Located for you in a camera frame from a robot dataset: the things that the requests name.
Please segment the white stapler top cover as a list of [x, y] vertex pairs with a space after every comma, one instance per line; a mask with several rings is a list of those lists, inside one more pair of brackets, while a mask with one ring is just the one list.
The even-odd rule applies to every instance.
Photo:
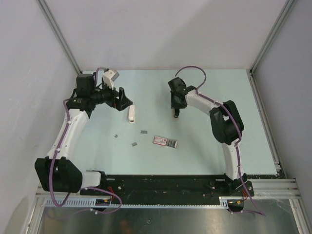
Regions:
[[135, 106], [131, 105], [129, 107], [129, 112], [128, 112], [128, 121], [130, 124], [133, 124], [135, 122], [135, 116], [136, 116]]

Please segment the red white staple box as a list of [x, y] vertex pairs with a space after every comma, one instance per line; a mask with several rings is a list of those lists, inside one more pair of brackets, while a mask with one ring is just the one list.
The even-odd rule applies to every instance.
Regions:
[[167, 146], [171, 148], [177, 148], [178, 141], [164, 138], [164, 137], [155, 136], [153, 139], [153, 144], [160, 145], [160, 146]]

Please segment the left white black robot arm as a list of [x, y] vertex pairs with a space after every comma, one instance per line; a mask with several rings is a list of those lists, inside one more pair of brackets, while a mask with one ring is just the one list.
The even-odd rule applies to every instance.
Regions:
[[58, 137], [47, 156], [37, 158], [35, 162], [35, 170], [44, 191], [77, 193], [85, 187], [90, 187], [97, 195], [107, 191], [108, 183], [103, 180], [103, 172], [84, 172], [71, 160], [80, 134], [97, 105], [105, 103], [123, 111], [133, 104], [122, 87], [114, 87], [118, 76], [116, 70], [105, 69], [101, 84], [98, 84], [98, 72], [77, 76], [73, 94], [63, 102], [65, 117]]

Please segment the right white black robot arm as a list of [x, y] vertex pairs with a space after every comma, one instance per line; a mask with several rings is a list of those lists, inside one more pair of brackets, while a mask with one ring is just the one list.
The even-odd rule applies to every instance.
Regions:
[[225, 158], [225, 191], [229, 195], [237, 195], [242, 191], [242, 183], [238, 180], [243, 170], [240, 161], [240, 142], [244, 124], [236, 107], [229, 100], [219, 103], [199, 93], [194, 86], [186, 86], [185, 82], [176, 77], [168, 82], [171, 89], [171, 109], [174, 118], [178, 118], [181, 109], [192, 106], [210, 118], [212, 133], [221, 143]]

